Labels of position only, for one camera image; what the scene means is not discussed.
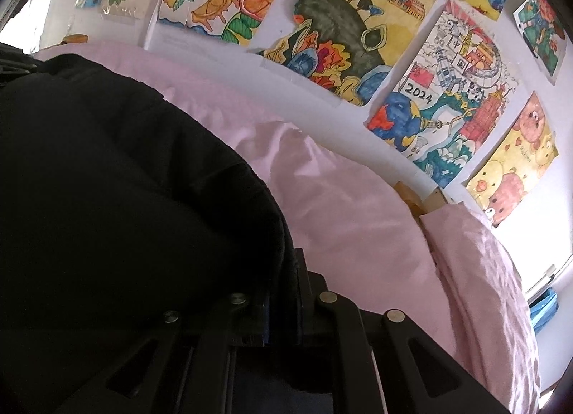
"pig drawing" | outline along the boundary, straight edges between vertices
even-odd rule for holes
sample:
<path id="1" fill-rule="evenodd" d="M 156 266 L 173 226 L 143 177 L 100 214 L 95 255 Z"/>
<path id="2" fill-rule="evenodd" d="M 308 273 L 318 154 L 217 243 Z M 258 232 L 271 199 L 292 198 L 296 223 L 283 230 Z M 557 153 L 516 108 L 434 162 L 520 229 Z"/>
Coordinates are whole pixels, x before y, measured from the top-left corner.
<path id="1" fill-rule="evenodd" d="M 519 114 L 514 130 L 521 132 L 521 135 L 531 144 L 531 152 L 535 152 L 541 146 L 540 138 L 544 128 L 545 112 L 537 95 L 533 93 Z"/>
<path id="2" fill-rule="evenodd" d="M 497 160 L 490 160 L 477 175 L 468 182 L 468 191 L 482 210 L 489 206 L 489 198 L 496 192 L 503 178 L 503 166 Z"/>
<path id="3" fill-rule="evenodd" d="M 558 152 L 553 142 L 553 135 L 550 133 L 545 133 L 539 143 L 541 146 L 535 152 L 535 162 L 539 165 L 538 178 L 541 178 Z"/>
<path id="4" fill-rule="evenodd" d="M 517 174 L 510 173 L 503 175 L 499 187 L 489 198 L 488 208 L 485 215 L 497 227 L 516 206 L 521 202 L 527 193 L 523 191 L 523 182 Z"/>

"pink bedsheet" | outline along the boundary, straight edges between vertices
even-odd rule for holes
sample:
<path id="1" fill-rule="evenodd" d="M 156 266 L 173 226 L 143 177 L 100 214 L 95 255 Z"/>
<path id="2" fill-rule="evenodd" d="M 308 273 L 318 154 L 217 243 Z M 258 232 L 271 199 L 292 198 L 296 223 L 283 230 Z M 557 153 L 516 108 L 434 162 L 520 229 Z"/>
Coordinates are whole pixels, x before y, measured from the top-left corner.
<path id="1" fill-rule="evenodd" d="M 464 236 L 475 243 L 471 260 L 462 241 L 446 248 L 458 261 L 451 254 L 433 257 L 408 207 L 380 177 L 247 96 L 125 44 L 67 44 L 37 57 L 65 53 L 147 83 L 193 116 L 267 183 L 295 247 L 304 249 L 308 268 L 323 274 L 332 291 L 366 310 L 402 309 L 512 413 L 535 412 L 535 338 L 519 279 L 491 233 Z M 459 229 L 457 222 L 450 232 Z M 442 224 L 425 224 L 429 235 L 439 235 Z M 476 275 L 478 284 L 468 287 Z"/>

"metal rivet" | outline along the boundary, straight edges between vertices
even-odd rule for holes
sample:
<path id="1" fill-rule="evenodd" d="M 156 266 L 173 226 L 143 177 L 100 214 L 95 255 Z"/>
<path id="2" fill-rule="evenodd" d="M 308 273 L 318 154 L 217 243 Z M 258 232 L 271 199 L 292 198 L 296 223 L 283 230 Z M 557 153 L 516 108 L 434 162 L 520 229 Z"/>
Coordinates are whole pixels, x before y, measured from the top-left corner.
<path id="1" fill-rule="evenodd" d="M 177 311 L 165 311 L 163 313 L 163 320 L 165 323 L 173 323 L 179 319 L 179 313 Z"/>
<path id="2" fill-rule="evenodd" d="M 233 293 L 231 294 L 231 303 L 232 304 L 244 304 L 247 301 L 247 296 L 243 293 Z"/>
<path id="3" fill-rule="evenodd" d="M 336 295 L 336 293 L 333 293 L 331 291 L 323 291 L 322 293 L 319 294 L 319 299 L 320 301 L 325 303 L 333 303 L 336 302 L 338 296 Z"/>
<path id="4" fill-rule="evenodd" d="M 391 322 L 396 322 L 396 323 L 403 322 L 404 319 L 406 318 L 404 313 L 399 309 L 389 310 L 388 313 L 386 314 L 386 317 L 388 317 L 388 320 L 390 320 Z"/>

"black jacket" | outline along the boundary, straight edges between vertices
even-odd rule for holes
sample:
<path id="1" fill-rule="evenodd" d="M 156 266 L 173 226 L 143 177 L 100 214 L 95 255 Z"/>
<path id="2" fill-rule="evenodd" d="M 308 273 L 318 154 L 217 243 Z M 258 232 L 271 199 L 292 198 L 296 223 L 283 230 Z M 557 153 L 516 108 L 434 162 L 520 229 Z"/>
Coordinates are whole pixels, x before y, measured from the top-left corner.
<path id="1" fill-rule="evenodd" d="M 271 337 L 296 329 L 283 215 L 190 116 L 76 55 L 0 92 L 0 373 L 26 410 L 51 412 L 164 311 L 256 290 Z"/>

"wooden block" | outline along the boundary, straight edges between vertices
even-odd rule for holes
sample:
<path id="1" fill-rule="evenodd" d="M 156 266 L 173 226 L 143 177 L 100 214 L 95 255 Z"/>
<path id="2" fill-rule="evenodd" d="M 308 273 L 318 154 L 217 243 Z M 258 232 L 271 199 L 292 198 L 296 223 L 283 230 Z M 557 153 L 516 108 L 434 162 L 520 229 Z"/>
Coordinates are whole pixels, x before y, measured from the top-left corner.
<path id="1" fill-rule="evenodd" d="M 408 185 L 399 181 L 394 185 L 394 191 L 396 191 L 400 198 L 402 198 L 402 200 L 408 205 L 410 212 L 414 217 L 427 214 L 422 199 L 418 196 L 416 191 Z"/>
<path id="2" fill-rule="evenodd" d="M 432 191 L 432 194 L 423 202 L 423 206 L 428 213 L 436 211 L 446 204 L 453 204 L 453 200 L 446 196 L 440 188 L 436 188 Z"/>
<path id="3" fill-rule="evenodd" d="M 71 34 L 62 39 L 61 44 L 70 43 L 87 43 L 88 36 L 86 34 Z"/>

